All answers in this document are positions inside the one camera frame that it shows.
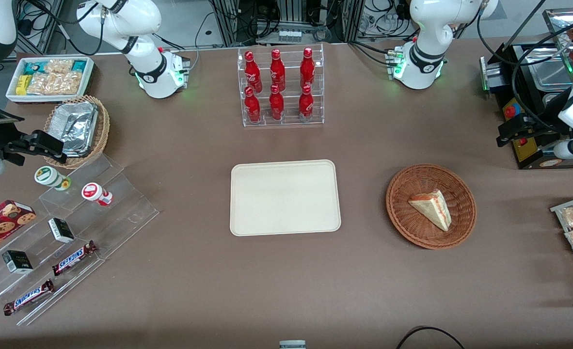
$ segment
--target brown tablecloth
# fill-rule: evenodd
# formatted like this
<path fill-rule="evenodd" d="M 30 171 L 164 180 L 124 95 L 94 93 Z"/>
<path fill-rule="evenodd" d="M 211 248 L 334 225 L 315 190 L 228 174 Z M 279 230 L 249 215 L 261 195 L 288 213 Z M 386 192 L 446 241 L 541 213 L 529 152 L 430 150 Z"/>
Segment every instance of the brown tablecloth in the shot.
<path fill-rule="evenodd" d="M 573 199 L 573 170 L 522 172 L 497 148 L 501 114 L 480 88 L 480 42 L 453 43 L 424 91 L 388 81 L 347 45 L 324 48 L 326 123 L 277 130 L 243 128 L 236 49 L 203 51 L 189 88 L 164 100 L 138 88 L 122 55 L 94 57 L 92 94 L 111 118 L 106 153 L 163 212 L 32 325 L 0 309 L 0 348 L 261 349 L 301 338 L 310 349 L 385 349 L 417 325 L 470 348 L 573 347 L 573 254 L 548 210 Z M 7 109 L 30 132 L 52 106 Z M 305 159 L 336 164 L 340 230 L 233 236 L 231 168 Z M 412 245 L 384 207 L 393 174 L 426 162 L 463 177 L 479 209 L 472 236 L 451 250 Z M 9 165 L 0 202 L 34 201 L 44 163 Z"/>

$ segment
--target coca-cola bottle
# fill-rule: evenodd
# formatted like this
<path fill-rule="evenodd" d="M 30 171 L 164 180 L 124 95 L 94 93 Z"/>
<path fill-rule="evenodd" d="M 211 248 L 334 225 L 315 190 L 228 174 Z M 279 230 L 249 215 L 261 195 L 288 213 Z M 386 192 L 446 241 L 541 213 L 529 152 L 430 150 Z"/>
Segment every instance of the coca-cola bottle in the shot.
<path fill-rule="evenodd" d="M 306 84 L 310 86 L 315 82 L 315 61 L 313 61 L 313 49 L 304 48 L 304 59 L 300 65 L 300 86 L 304 88 Z"/>
<path fill-rule="evenodd" d="M 300 96 L 300 120 L 304 122 L 313 119 L 313 103 L 315 100 L 310 95 L 310 85 L 302 87 L 302 95 Z"/>
<path fill-rule="evenodd" d="M 280 50 L 273 49 L 271 51 L 271 66 L 269 67 L 269 72 L 271 72 L 271 83 L 277 84 L 280 91 L 284 91 L 287 88 L 287 76 L 285 73 L 285 64 L 280 58 Z"/>
<path fill-rule="evenodd" d="M 244 93 L 246 93 L 244 104 L 246 104 L 246 113 L 248 114 L 248 118 L 253 124 L 258 124 L 260 122 L 260 103 L 258 103 L 258 99 L 254 95 L 254 90 L 251 86 L 246 86 Z"/>
<path fill-rule="evenodd" d="M 285 115 L 285 100 L 280 93 L 277 84 L 271 86 L 271 95 L 269 96 L 269 105 L 271 106 L 271 117 L 275 121 L 281 121 Z"/>
<path fill-rule="evenodd" d="M 251 51 L 247 51 L 244 57 L 246 58 L 246 79 L 248 84 L 254 89 L 254 92 L 260 93 L 263 90 L 263 83 L 260 82 L 260 69 L 258 69 L 258 64 L 254 62 L 254 54 Z"/>

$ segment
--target clear acrylic display stand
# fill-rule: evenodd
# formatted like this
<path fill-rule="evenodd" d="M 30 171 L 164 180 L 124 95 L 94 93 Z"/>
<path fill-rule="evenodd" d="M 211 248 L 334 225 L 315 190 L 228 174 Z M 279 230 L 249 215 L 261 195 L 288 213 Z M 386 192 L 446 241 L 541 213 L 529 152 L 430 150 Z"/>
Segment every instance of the clear acrylic display stand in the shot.
<path fill-rule="evenodd" d="M 37 218 L 0 243 L 0 316 L 3 316 L 6 303 L 52 279 L 56 290 L 53 294 L 38 298 L 11 316 L 18 320 L 17 325 L 29 325 L 158 214 L 122 170 L 120 165 L 102 154 L 69 174 L 72 183 L 68 190 L 49 189 L 32 203 Z M 81 190 L 89 182 L 96 182 L 111 192 L 113 202 L 100 206 L 83 199 Z M 75 236 L 72 243 L 54 239 L 48 225 L 52 217 L 67 221 Z M 54 276 L 52 266 L 90 240 L 98 250 L 60 276 Z M 25 252 L 34 270 L 24 275 L 11 274 L 1 256 L 6 250 Z"/>
<path fill-rule="evenodd" d="M 313 60 L 315 61 L 315 82 L 311 86 L 311 95 L 315 103 L 313 104 L 313 117 L 311 121 L 303 122 L 300 120 L 300 96 L 302 95 L 302 87 L 300 86 L 300 64 L 302 64 L 304 48 L 306 47 L 313 49 Z M 247 86 L 246 60 L 244 59 L 244 53 L 246 53 L 246 51 L 254 53 L 254 60 L 256 64 L 258 64 L 258 68 L 260 68 L 260 80 L 263 83 L 263 91 L 256 94 L 260 102 L 261 120 L 258 124 L 250 122 L 246 113 L 246 104 L 244 104 L 244 99 L 246 99 L 244 89 Z M 286 68 L 286 89 L 282 91 L 282 97 L 284 97 L 285 100 L 285 115 L 282 121 L 275 121 L 271 117 L 269 106 L 269 96 L 271 95 L 271 74 L 269 73 L 271 51 L 269 51 L 267 47 L 247 47 L 239 49 L 237 73 L 239 76 L 239 97 L 241 99 L 241 114 L 244 126 L 300 126 L 323 124 L 325 121 L 323 46 L 280 46 L 280 55 Z"/>

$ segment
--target aluminum foil container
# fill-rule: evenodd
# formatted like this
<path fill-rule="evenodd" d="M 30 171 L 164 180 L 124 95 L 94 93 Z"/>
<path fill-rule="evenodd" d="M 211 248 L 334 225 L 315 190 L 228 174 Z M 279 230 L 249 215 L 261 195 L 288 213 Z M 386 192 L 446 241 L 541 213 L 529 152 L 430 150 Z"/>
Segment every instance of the aluminum foil container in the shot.
<path fill-rule="evenodd" d="M 99 108 L 91 102 L 61 104 L 54 110 L 48 133 L 63 141 L 68 157 L 85 157 L 91 152 Z"/>

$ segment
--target wicker basket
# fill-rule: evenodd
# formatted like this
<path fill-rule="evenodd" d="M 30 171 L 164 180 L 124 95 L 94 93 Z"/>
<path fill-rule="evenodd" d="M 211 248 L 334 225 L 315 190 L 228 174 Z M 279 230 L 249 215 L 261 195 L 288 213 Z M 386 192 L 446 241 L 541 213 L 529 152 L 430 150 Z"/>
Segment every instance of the wicker basket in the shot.
<path fill-rule="evenodd" d="M 418 212 L 409 200 L 413 195 L 441 190 L 452 223 L 444 232 Z M 386 208 L 392 223 L 409 241 L 432 250 L 459 245 L 470 236 L 477 221 L 477 205 L 470 188 L 447 168 L 420 164 L 402 169 L 386 193 Z"/>
<path fill-rule="evenodd" d="M 102 102 L 100 102 L 97 98 L 94 98 L 90 95 L 83 95 L 82 97 L 70 99 L 63 103 L 73 104 L 80 102 L 91 102 L 96 104 L 99 108 L 99 115 L 97 116 L 96 120 L 95 135 L 93 137 L 91 152 L 87 156 L 82 158 L 67 158 L 67 162 L 64 164 L 56 162 L 48 157 L 45 157 L 45 161 L 47 161 L 47 163 L 50 164 L 51 166 L 58 166 L 62 168 L 67 168 L 68 170 L 74 170 L 83 163 L 87 162 L 89 159 L 103 152 L 105 144 L 108 142 L 108 132 L 110 131 L 110 116 L 108 115 L 108 111 L 105 110 Z M 46 132 L 49 129 L 49 124 L 51 123 L 53 116 L 54 116 L 54 111 L 49 113 L 48 120 L 45 121 L 45 127 L 43 128 L 43 130 L 45 130 Z"/>

